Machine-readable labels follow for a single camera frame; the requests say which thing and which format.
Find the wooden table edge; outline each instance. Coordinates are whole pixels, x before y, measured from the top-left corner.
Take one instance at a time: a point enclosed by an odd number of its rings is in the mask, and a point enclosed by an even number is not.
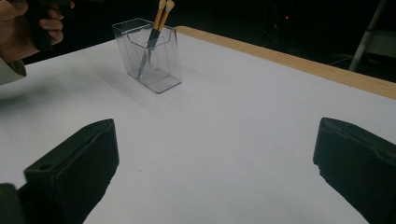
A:
[[[307,59],[292,56],[279,51],[266,49],[249,43],[231,39],[229,37],[211,34],[187,26],[178,26],[177,32],[209,43],[217,44],[229,49],[235,49],[274,63],[286,65],[306,73],[327,78],[360,90],[372,92],[391,99],[396,99],[396,83],[375,77],[354,73],[323,63],[316,63]]]

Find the transparent pen holder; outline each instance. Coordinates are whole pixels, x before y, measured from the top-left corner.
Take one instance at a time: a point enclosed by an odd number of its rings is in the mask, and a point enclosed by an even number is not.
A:
[[[157,93],[181,83],[175,28],[164,26],[149,40],[151,21],[134,19],[112,27],[129,76]]]

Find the finger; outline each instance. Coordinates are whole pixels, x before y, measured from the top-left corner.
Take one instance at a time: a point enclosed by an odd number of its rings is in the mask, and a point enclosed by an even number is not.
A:
[[[61,14],[61,11],[56,9],[48,9],[47,14],[49,15],[50,19],[56,19],[56,20],[64,19],[64,16]]]
[[[60,30],[49,31],[49,36],[51,37],[51,44],[56,45],[64,39],[64,33]]]
[[[27,12],[26,0],[1,0],[0,21],[8,21]]]
[[[64,28],[64,24],[60,20],[54,19],[42,19],[39,22],[41,28],[44,30],[62,30]]]

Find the white table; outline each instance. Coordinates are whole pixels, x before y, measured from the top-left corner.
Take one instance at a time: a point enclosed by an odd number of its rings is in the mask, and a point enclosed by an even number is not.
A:
[[[318,125],[396,143],[394,99],[188,35],[178,44],[183,83],[162,94],[126,75],[115,41],[28,65],[0,88],[0,182],[21,187],[24,168],[114,119],[120,166],[86,223],[367,223],[313,164]]]

